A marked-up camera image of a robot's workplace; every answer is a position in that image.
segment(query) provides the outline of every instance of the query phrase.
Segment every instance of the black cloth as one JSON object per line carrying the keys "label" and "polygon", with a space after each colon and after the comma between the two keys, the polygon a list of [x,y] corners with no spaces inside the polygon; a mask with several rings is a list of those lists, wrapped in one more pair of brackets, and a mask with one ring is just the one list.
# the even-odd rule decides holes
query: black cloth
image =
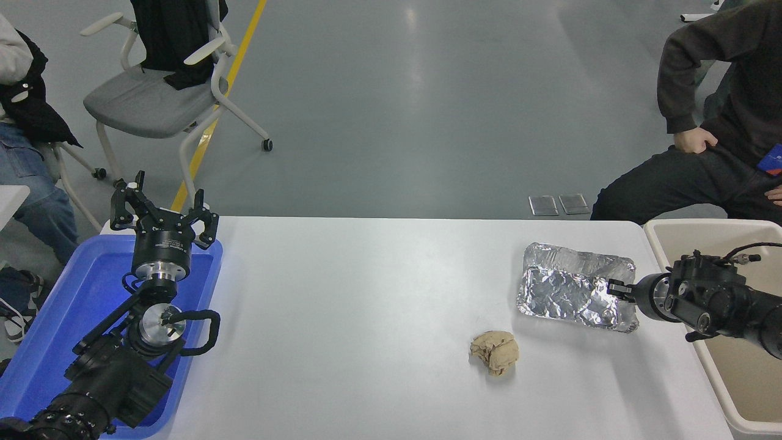
{"label": "black cloth", "polygon": [[[19,32],[19,35],[30,48],[33,62],[22,81],[13,85],[0,85],[0,104],[31,142],[68,142],[81,146],[68,124],[46,103],[46,84],[41,74],[48,58],[25,34]],[[11,101],[14,96],[25,91],[29,93],[26,99],[18,103]]]}
{"label": "black cloth", "polygon": [[[131,4],[146,48],[142,67],[172,71],[164,79],[177,90],[205,83],[212,74],[212,58],[194,66],[184,61],[209,42],[206,0],[131,0]],[[220,0],[220,21],[227,13],[225,0]]]}
{"label": "black cloth", "polygon": [[603,189],[592,220],[630,220],[639,225],[693,204],[713,204],[729,218],[769,220],[782,225],[782,207],[763,193],[782,184],[747,166],[721,144],[700,154],[671,146]]}
{"label": "black cloth", "polygon": [[701,127],[754,167],[782,143],[782,0],[757,0],[671,34],[658,76],[658,104],[668,133],[695,128],[695,70],[701,60],[735,66],[730,95]]}

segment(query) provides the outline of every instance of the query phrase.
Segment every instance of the blue plastic tray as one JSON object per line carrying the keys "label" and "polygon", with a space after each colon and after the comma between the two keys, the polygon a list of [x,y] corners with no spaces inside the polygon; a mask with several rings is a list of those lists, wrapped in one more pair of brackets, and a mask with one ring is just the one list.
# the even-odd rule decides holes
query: blue plastic tray
{"label": "blue plastic tray", "polygon": [[[74,345],[129,296],[121,279],[131,270],[134,242],[129,235],[94,236],[76,249],[0,377],[0,418],[29,420],[68,387],[63,374],[76,359]],[[178,283],[173,301],[177,307],[209,307],[222,254],[219,242],[206,251],[193,247],[190,276]],[[188,322],[187,347],[198,345],[201,327],[200,321]],[[147,438],[159,431],[177,409],[191,361],[179,356],[167,371],[174,383],[158,406],[135,429],[115,420],[111,438]]]}

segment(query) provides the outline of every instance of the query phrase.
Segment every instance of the white sleeve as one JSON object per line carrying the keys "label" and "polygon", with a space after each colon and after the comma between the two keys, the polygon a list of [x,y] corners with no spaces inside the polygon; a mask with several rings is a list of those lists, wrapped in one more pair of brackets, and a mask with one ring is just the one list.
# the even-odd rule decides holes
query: white sleeve
{"label": "white sleeve", "polygon": [[33,54],[19,32],[0,14],[0,84],[11,85],[27,75]]}

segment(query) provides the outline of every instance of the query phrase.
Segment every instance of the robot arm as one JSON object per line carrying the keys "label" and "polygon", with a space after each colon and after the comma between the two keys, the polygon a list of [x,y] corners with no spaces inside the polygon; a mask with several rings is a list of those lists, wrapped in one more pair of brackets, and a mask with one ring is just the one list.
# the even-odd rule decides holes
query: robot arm
{"label": "robot arm", "polygon": [[[0,419],[0,439],[95,439],[114,432],[115,418],[136,427],[173,384],[166,370],[176,357],[201,355],[214,346],[220,316],[212,310],[183,312],[170,302],[177,282],[190,273],[192,245],[206,249],[214,242],[218,216],[204,205],[202,189],[187,215],[158,208],[144,196],[143,181],[140,171],[135,182],[117,186],[110,223],[112,229],[136,232],[128,275],[140,286],[123,279],[131,296],[74,347],[77,358],[65,372],[68,388],[29,422]],[[196,238],[197,221],[205,229]],[[204,346],[185,348],[187,320],[210,321]]]}
{"label": "robot arm", "polygon": [[611,280],[609,292],[652,319],[687,324],[694,329],[686,336],[689,342],[720,334],[739,337],[782,359],[782,297],[747,286],[735,266],[759,261],[759,255],[738,254],[755,246],[782,245],[754,243],[723,258],[696,250],[676,261],[669,273],[630,285]]}

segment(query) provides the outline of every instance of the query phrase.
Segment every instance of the beige plastic bin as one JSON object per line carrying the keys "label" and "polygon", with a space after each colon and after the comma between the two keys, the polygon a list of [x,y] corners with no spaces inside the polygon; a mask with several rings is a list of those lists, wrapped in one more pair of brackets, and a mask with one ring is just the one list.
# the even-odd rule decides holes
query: beige plastic bin
{"label": "beige plastic bin", "polygon": [[[724,256],[745,244],[782,243],[782,228],[772,222],[730,219],[652,220],[644,227],[661,269],[698,249]],[[782,296],[782,247],[756,247],[761,261],[739,265],[747,285]],[[782,439],[782,360],[732,337],[698,341],[695,349],[712,382],[736,439]]]}

